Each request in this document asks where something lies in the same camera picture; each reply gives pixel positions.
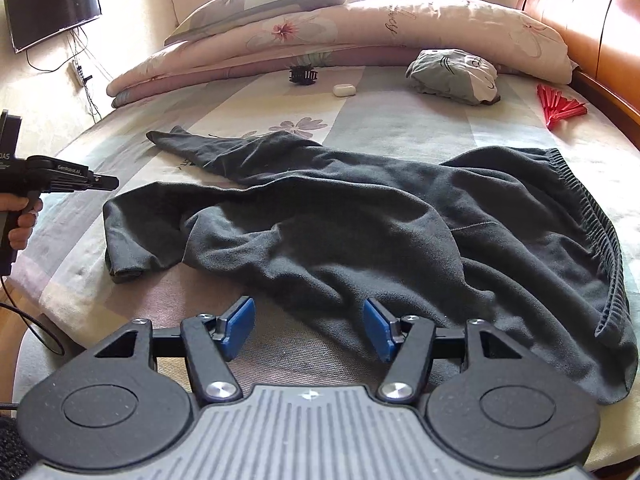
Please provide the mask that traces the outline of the person left hand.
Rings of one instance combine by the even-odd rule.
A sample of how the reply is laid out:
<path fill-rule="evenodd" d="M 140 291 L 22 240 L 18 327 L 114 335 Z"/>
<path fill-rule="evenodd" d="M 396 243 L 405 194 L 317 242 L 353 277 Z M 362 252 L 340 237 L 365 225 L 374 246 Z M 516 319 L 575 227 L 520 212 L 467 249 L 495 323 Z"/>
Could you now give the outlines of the person left hand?
<path fill-rule="evenodd" d="M 9 232 L 9 242 L 13 249 L 22 250 L 27 246 L 42 207 L 43 204 L 40 198 L 37 198 L 35 203 L 31 205 L 27 197 L 10 193 L 0 194 L 0 208 L 2 212 L 21 213 L 17 219 L 17 227 Z"/>

